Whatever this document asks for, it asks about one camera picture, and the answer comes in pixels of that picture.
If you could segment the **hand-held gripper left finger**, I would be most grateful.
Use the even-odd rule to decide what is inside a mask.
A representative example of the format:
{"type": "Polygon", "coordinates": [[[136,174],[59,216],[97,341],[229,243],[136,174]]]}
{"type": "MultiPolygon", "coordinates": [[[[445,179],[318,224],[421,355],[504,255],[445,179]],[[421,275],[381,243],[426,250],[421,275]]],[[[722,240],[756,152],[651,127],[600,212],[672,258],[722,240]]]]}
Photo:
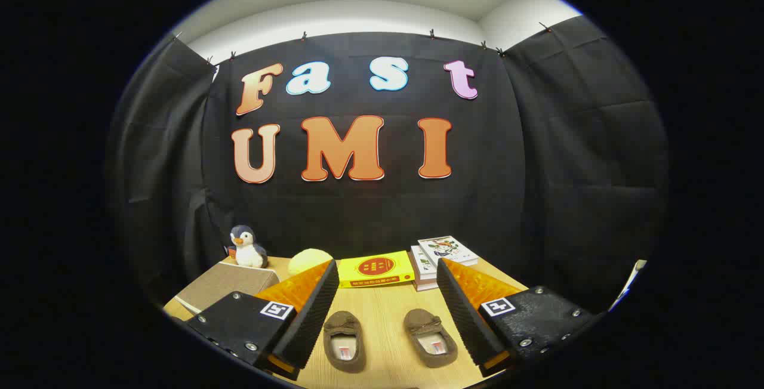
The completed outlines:
{"type": "Polygon", "coordinates": [[[185,325],[249,367],[295,380],[309,361],[338,284],[337,262],[330,259],[255,295],[230,291],[185,325]]]}

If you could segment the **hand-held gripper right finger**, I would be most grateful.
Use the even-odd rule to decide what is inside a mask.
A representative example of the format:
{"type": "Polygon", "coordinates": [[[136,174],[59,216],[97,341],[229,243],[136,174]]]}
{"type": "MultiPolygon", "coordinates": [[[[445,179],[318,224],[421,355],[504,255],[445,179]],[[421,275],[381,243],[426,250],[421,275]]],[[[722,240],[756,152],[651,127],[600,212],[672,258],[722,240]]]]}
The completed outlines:
{"type": "Polygon", "coordinates": [[[594,324],[594,313],[546,286],[516,288],[446,258],[437,283],[483,377],[534,366],[594,324]]]}

